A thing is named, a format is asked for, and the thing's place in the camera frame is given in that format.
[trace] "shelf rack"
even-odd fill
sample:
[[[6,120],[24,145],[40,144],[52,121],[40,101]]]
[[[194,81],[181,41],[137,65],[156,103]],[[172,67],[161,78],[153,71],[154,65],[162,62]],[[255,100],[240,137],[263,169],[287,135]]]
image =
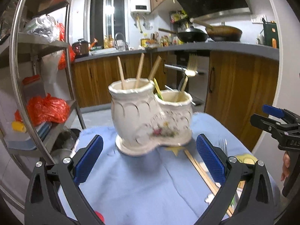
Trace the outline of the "shelf rack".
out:
[[[20,20],[24,6],[27,6],[29,14],[31,14],[32,17],[50,13],[65,7],[65,42],[54,41],[52,43],[49,43],[42,36],[20,33]],[[69,56],[70,7],[71,0],[19,0],[13,19],[10,37],[0,46],[0,68],[7,67],[8,64],[5,62],[9,61],[10,76],[12,80],[16,104],[21,118],[26,126],[26,129],[37,148],[33,151],[23,151],[10,149],[7,147],[5,142],[3,142],[3,144],[10,153],[11,157],[27,177],[30,177],[31,171],[24,165],[23,162],[21,162],[20,156],[41,157],[48,164],[54,164],[55,161],[51,157],[50,152],[53,148],[56,138],[58,137],[65,124],[52,124],[52,127],[44,141],[40,139],[28,116],[26,101],[23,98],[20,87],[22,79],[20,79],[19,77],[18,63],[31,61],[34,56],[38,56],[39,58],[41,58],[50,53],[64,49],[67,63],[66,76],[71,95],[71,100],[67,101],[67,103],[70,106],[70,113],[75,109],[82,128],[86,128],[79,105],[75,98],[75,90],[72,83]]]

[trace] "fork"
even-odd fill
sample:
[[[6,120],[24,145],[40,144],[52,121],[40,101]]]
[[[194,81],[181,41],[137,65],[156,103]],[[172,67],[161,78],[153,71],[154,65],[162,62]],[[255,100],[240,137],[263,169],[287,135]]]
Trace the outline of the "fork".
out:
[[[220,139],[220,140],[219,140],[219,147],[220,147],[221,150],[225,153],[225,155],[228,156],[228,152],[227,152],[227,141],[226,141],[226,139]]]

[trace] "human hand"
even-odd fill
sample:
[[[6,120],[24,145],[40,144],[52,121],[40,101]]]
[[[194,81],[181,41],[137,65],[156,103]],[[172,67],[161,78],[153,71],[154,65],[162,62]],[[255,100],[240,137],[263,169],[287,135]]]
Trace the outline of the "human hand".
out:
[[[288,152],[286,151],[283,156],[281,181],[285,180],[285,178],[287,178],[290,175],[290,171],[289,171],[290,163],[291,163],[291,159],[289,157]]]

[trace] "pipe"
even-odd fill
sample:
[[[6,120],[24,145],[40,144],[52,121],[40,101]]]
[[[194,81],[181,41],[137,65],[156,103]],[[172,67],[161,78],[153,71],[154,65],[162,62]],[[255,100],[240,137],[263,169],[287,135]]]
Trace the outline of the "pipe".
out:
[[[10,76],[11,81],[13,85],[13,91],[16,98],[16,104],[18,107],[18,110],[20,112],[21,118],[23,120],[23,123],[26,126],[27,131],[29,132],[31,138],[35,142],[36,147],[41,152],[43,158],[48,164],[54,164],[55,161],[51,157],[50,153],[46,149],[46,147],[43,145],[42,140],[40,139],[36,129],[33,127],[32,122],[28,116],[28,112],[26,109],[24,97],[22,95],[21,89],[20,89],[20,76],[19,76],[19,70],[18,70],[18,38],[19,38],[19,27],[20,27],[20,20],[21,20],[21,14],[24,9],[26,0],[19,0],[16,12],[13,18],[13,24],[11,28],[11,34],[10,34],[10,46],[9,46],[9,67],[10,67]]]

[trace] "blue tablecloth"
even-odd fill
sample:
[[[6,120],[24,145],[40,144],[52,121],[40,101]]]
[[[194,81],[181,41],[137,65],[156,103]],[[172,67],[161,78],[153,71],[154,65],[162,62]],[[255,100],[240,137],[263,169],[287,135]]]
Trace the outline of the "blue tablecloth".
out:
[[[195,139],[202,133],[213,145],[226,138],[228,155],[250,153],[208,114],[194,114],[191,129],[193,139],[187,149],[199,161]],[[126,156],[115,145],[117,133],[113,127],[82,131],[77,148],[88,145],[95,134],[102,136],[104,148],[87,181],[79,187],[92,208],[104,216],[105,224],[192,225],[208,207],[204,200],[211,191],[183,151],[176,157],[173,152],[158,147],[145,156]],[[270,180],[277,206],[279,189],[272,177]],[[75,219],[62,189],[59,197],[67,215]]]

